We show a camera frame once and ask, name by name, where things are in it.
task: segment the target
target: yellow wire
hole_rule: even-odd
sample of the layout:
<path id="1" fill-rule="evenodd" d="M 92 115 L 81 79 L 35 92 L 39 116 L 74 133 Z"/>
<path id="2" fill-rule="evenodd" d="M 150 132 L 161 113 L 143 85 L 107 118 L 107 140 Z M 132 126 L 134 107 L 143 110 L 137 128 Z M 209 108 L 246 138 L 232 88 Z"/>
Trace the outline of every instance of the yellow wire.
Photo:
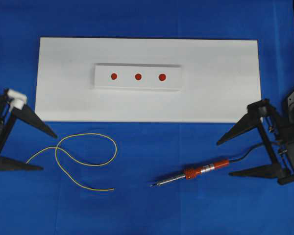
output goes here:
<path id="1" fill-rule="evenodd" d="M 59 145 L 64 141 L 64 140 L 66 140 L 66 139 L 68 139 L 68 138 L 72 138 L 72 137 L 77 137 L 77 136 L 87 136 L 87 135 L 93 135 L 93 136 L 100 136 L 100 137 L 104 137 L 104 138 L 107 138 L 107 139 L 109 139 L 112 143 L 113 143 L 113 145 L 114 145 L 114 147 L 115 147 L 115 151 L 114 151 L 114 154 L 113 154 L 113 156 L 108 160 L 108 161 L 106 161 L 106 162 L 104 162 L 104 163 L 101 163 L 101 164 L 87 164 L 87 163 L 83 163 L 83 162 L 81 162 L 81 161 L 79 161 L 79 160 L 77 160 L 77 159 L 75 159 L 71 154 L 69 154 L 66 150 L 64 150 L 63 148 L 61 148 L 61 147 L 59 147 Z M 44 148 L 44 149 L 42 149 L 42 150 L 40 150 L 39 152 L 37 152 L 37 153 L 35 153 L 33 156 L 31 156 L 28 160 L 27 160 L 27 162 L 26 162 L 26 164 L 27 163 L 29 163 L 33 158 L 35 158 L 37 155 L 39 155 L 39 154 L 41 154 L 42 152 L 44 152 L 44 151 L 46 151 L 46 150 L 48 150 L 48 149 L 51 149 L 51 148 L 54 148 L 54 156 L 55 156 L 55 160 L 56 160 L 56 162 L 57 162 L 57 164 L 58 164 L 58 166 L 60 167 L 60 169 L 64 172 L 64 173 L 66 173 L 66 175 L 75 183 L 75 184 L 77 184 L 78 186 L 80 186 L 80 187 L 82 187 L 82 188 L 85 188 L 85 189 L 88 189 L 88 190 L 91 190 L 91 191 L 112 191 L 112 190 L 114 190 L 115 188 L 106 188 L 106 189 L 103 189 L 103 188 L 90 188 L 90 187 L 87 187 L 87 186 L 84 186 L 84 185 L 82 185 L 82 184 L 80 184 L 79 182 L 77 182 L 63 167 L 62 167 L 62 165 L 59 163 L 59 160 L 58 160 L 58 156 L 57 156 L 57 151 L 58 151 L 58 149 L 59 150 L 61 150 L 61 151 L 63 151 L 66 155 L 68 155 L 71 159 L 73 159 L 75 162 L 77 162 L 77 163 L 79 163 L 79 164 L 82 164 L 82 165 L 86 165 L 86 166 L 103 166 L 103 165 L 107 165 L 108 163 L 110 163 L 110 162 L 112 162 L 114 159 L 115 159 L 115 157 L 116 157 L 116 155 L 117 155 L 117 152 L 118 152 L 118 147 L 117 147 L 117 143 L 112 139 L 112 138 L 110 138 L 109 136 L 106 136 L 106 135 L 103 135 L 103 134 L 99 134 L 99 133 L 84 133 L 84 134 L 75 134 L 75 135 L 70 135 L 70 136 L 66 136 L 66 137 L 64 137 L 63 139 L 61 139 L 60 141 L 59 141 L 59 143 L 57 144 L 57 146 L 50 146 L 50 147 L 47 147 L 47 148 Z"/>

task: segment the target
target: blue surface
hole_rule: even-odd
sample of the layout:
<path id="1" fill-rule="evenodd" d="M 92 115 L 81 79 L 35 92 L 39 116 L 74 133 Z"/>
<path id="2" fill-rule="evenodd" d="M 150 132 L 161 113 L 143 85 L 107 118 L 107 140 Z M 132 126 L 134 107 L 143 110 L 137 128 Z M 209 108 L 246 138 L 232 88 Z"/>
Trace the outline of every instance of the blue surface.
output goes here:
<path id="1" fill-rule="evenodd" d="M 256 39 L 262 96 L 281 109 L 294 87 L 291 0 L 0 0 L 0 91 L 9 87 L 25 93 L 31 107 L 42 36 Z M 227 175 L 269 163 L 263 148 L 198 180 L 148 187 L 184 165 L 242 152 L 260 141 L 256 131 L 217 147 L 233 124 L 49 125 L 60 138 L 89 131 L 112 136 L 120 151 L 111 164 L 83 167 L 65 156 L 61 162 L 79 181 L 116 190 L 78 188 L 50 150 L 33 161 L 44 171 L 0 173 L 0 234 L 294 235 L 294 183 L 282 187 L 275 180 Z M 55 143 L 19 121 L 2 154 L 25 160 Z M 90 162 L 113 153 L 108 141 L 94 137 L 63 146 Z"/>

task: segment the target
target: black cable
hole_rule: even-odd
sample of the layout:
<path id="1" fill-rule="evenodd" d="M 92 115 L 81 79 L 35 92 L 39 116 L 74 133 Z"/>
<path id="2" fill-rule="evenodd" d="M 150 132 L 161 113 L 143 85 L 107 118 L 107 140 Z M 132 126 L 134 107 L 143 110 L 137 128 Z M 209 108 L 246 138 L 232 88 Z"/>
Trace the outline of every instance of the black cable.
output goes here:
<path id="1" fill-rule="evenodd" d="M 271 144 L 274 144 L 274 145 L 278 145 L 278 146 L 280 146 L 278 143 L 276 143 L 276 142 L 271 142 Z M 257 143 L 257 144 L 255 144 L 255 145 L 253 145 L 252 147 L 250 147 L 249 148 L 249 150 L 242 156 L 242 157 L 240 157 L 240 158 L 236 158 L 236 159 L 232 159 L 232 160 L 229 160 L 229 162 L 230 163 L 237 163 L 237 162 L 239 162 L 239 161 L 241 161 L 241 160 L 243 160 L 245 157 L 247 157 L 247 155 L 252 151 L 252 150 L 254 150 L 255 148 L 258 148 L 258 147 L 260 147 L 260 146 L 263 146 L 264 145 L 264 143 Z"/>

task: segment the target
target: metal bracket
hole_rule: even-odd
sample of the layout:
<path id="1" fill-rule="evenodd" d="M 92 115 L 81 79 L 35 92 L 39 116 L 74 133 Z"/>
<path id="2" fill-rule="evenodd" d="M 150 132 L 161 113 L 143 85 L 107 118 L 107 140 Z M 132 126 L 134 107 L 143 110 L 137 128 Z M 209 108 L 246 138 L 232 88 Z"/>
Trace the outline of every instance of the metal bracket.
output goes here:
<path id="1" fill-rule="evenodd" d="M 292 115 L 293 108 L 294 108 L 294 91 L 288 97 L 288 109 L 289 109 L 288 113 L 289 113 L 290 123 L 294 123 L 294 119 L 293 119 L 293 115 Z"/>

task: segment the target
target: metal rod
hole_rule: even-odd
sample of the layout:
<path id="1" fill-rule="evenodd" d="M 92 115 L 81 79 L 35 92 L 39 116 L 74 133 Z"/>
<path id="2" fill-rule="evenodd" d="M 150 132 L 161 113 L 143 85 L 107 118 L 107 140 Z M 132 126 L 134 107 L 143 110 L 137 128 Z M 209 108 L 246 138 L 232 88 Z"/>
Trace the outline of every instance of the metal rod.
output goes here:
<path id="1" fill-rule="evenodd" d="M 164 185 L 164 184 L 167 184 L 167 183 L 170 183 L 172 181 L 175 181 L 175 180 L 179 180 L 179 179 L 183 179 L 185 178 L 185 174 L 180 174 L 180 175 L 177 175 L 177 176 L 174 176 L 174 177 L 171 177 L 171 178 L 168 178 L 168 179 L 165 179 L 165 180 L 161 180 L 161 181 L 158 181 L 156 184 L 154 185 L 150 185 L 151 187 L 152 186 L 161 186 L 161 185 Z"/>
<path id="2" fill-rule="evenodd" d="M 272 163 L 277 163 L 278 162 L 278 159 L 274 153 L 274 150 L 272 148 L 272 145 L 271 145 L 271 142 L 266 134 L 266 131 L 262 125 L 262 123 L 259 123 L 257 125 L 257 129 L 258 129 L 258 132 L 259 132 L 259 135 L 261 136 L 261 139 L 263 140 L 263 143 L 264 143 L 264 146 L 266 147 L 266 150 L 269 154 L 269 157 L 272 161 Z"/>
<path id="3" fill-rule="evenodd" d="M 4 147 L 6 140 L 8 139 L 8 136 L 9 136 L 14 124 L 15 124 L 16 119 L 17 119 L 16 116 L 11 114 L 6 125 L 4 126 L 4 128 L 2 130 L 2 133 L 0 135 L 0 153 Z"/>

